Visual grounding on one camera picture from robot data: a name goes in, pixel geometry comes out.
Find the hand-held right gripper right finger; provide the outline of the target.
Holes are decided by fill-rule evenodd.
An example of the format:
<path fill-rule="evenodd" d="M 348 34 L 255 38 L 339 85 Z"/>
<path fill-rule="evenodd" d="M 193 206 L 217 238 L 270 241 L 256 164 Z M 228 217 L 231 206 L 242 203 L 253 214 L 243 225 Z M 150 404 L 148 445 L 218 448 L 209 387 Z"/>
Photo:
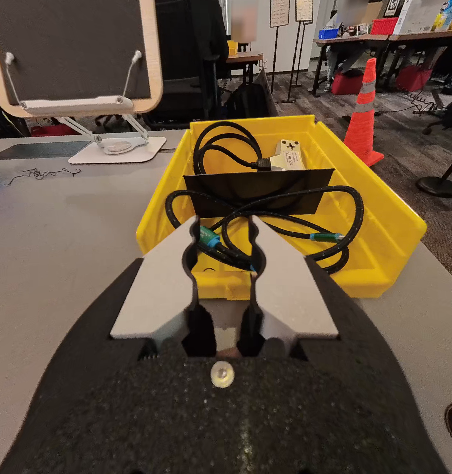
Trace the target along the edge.
<path fill-rule="evenodd" d="M 259 217 L 248 218 L 252 246 L 250 299 L 243 315 L 243 354 L 257 355 L 271 338 L 289 353 L 304 338 L 335 339 L 339 331 L 306 258 Z"/>

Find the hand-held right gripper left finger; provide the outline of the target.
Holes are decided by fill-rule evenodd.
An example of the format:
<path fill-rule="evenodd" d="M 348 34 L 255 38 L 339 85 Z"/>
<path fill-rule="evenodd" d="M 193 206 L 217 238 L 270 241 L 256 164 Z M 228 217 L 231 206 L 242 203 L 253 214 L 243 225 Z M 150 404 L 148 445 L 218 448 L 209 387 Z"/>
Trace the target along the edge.
<path fill-rule="evenodd" d="M 190 217 L 142 259 L 110 335 L 113 339 L 181 341 L 199 303 L 192 269 L 198 261 L 199 217 Z"/>

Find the yellow plastic bin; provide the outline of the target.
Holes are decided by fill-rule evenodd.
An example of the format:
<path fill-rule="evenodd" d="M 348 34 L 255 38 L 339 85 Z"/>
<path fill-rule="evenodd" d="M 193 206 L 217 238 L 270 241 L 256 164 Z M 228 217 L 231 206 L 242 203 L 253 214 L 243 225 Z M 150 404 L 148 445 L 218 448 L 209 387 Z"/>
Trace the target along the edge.
<path fill-rule="evenodd" d="M 335 169 L 327 187 L 261 198 L 239 208 L 186 189 L 199 134 L 215 121 L 193 122 L 186 130 L 153 193 L 136 231 L 142 254 L 190 217 L 200 218 L 198 262 L 192 273 L 199 298 L 248 300 L 251 252 L 248 218 L 258 216 L 303 256 L 311 257 L 352 298 L 377 298 L 390 288 L 426 232 L 426 223 L 360 158 L 312 115 L 233 120 L 250 131 L 264 157 L 282 139 L 299 141 L 305 170 Z M 251 147 L 218 142 L 254 162 Z M 204 157 L 206 175 L 255 172 L 222 154 Z M 310 215 L 259 210 L 274 199 L 323 193 Z"/>

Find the black hdmi switch with cable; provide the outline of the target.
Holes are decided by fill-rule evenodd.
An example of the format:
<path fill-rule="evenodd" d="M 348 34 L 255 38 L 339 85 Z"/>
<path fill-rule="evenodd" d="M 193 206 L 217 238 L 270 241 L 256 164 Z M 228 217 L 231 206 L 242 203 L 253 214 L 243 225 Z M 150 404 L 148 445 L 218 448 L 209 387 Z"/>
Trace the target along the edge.
<path fill-rule="evenodd" d="M 237 140 L 251 147 L 256 160 L 248 162 L 232 151 L 219 145 L 222 140 Z M 193 171 L 195 175 L 206 175 L 204 157 L 209 151 L 215 151 L 232 159 L 243 168 L 257 172 L 265 171 L 303 171 L 305 165 L 301 155 L 299 141 L 282 139 L 276 146 L 275 154 L 264 157 L 259 143 L 253 134 L 242 125 L 222 120 L 208 125 L 200 134 L 193 149 Z"/>

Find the black bin divider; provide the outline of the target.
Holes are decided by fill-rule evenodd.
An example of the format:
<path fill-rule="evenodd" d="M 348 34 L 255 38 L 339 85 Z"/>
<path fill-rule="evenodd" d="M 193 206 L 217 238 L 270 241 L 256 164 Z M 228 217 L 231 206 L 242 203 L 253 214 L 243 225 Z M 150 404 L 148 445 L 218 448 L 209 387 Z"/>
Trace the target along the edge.
<path fill-rule="evenodd" d="M 184 175 L 186 189 L 205 193 L 236 208 L 261 198 L 327 187 L 335 169 Z M 323 193 L 274 199 L 259 210 L 288 215 L 315 214 Z"/>

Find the black floor stand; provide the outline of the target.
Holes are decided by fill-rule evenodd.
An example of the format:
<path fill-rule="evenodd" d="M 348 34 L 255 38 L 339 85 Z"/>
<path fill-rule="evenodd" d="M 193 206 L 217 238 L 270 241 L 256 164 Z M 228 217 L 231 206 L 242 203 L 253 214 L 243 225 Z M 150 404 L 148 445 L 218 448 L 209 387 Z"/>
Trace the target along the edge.
<path fill-rule="evenodd" d="M 439 198 L 452 198 L 452 164 L 441 177 L 426 176 L 419 178 L 415 185 L 420 191 Z"/>

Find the orange traffic cone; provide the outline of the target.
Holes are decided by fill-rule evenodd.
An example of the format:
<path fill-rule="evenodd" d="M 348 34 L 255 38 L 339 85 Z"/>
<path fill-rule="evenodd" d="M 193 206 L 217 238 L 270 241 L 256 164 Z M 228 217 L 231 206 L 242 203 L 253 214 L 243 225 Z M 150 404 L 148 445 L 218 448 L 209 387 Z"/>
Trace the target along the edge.
<path fill-rule="evenodd" d="M 366 63 L 362 85 L 345 135 L 344 144 L 368 167 L 384 158 L 373 148 L 376 95 L 376 58 Z"/>

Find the red box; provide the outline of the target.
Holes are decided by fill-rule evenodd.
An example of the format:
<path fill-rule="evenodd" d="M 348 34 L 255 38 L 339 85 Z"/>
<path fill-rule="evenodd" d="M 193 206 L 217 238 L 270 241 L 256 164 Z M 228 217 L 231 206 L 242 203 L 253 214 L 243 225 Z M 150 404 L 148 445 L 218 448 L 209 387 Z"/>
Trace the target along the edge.
<path fill-rule="evenodd" d="M 56 124 L 50 126 L 34 126 L 30 128 L 30 134 L 34 138 L 75 136 L 79 133 L 65 124 Z"/>

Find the black backpack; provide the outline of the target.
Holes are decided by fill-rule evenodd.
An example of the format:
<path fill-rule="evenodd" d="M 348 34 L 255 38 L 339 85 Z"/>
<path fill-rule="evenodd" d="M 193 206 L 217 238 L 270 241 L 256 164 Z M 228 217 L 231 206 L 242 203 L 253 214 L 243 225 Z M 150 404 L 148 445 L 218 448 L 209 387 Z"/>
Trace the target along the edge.
<path fill-rule="evenodd" d="M 227 91 L 222 113 L 229 120 L 279 115 L 264 69 L 261 69 L 251 84 L 241 83 L 234 91 Z"/>

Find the black office chair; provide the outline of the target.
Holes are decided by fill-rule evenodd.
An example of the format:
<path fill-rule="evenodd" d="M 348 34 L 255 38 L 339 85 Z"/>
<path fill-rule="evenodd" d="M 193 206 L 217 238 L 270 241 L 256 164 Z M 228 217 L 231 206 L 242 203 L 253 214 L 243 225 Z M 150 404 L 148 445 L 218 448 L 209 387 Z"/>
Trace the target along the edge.
<path fill-rule="evenodd" d="M 221 115 L 217 69 L 229 56 L 217 0 L 155 1 L 163 95 L 143 114 L 150 130 L 189 128 L 190 122 Z"/>

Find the red plastic bin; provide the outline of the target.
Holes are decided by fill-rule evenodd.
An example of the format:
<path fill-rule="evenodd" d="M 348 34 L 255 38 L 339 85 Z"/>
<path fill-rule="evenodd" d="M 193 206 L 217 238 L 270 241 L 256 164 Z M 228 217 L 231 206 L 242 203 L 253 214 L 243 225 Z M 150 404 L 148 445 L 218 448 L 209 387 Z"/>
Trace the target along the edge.
<path fill-rule="evenodd" d="M 416 65 L 406 66 L 400 69 L 394 87 L 403 92 L 420 91 L 430 79 L 432 72 L 433 68 L 427 69 Z"/>

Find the wooden-framed black panel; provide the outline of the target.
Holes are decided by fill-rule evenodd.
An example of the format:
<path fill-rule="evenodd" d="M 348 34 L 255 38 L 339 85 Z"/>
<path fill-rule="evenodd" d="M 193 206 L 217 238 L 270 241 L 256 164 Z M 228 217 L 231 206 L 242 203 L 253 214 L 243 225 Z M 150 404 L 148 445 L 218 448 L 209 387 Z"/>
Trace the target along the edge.
<path fill-rule="evenodd" d="M 140 114 L 163 96 L 155 1 L 0 1 L 0 107 Z"/>

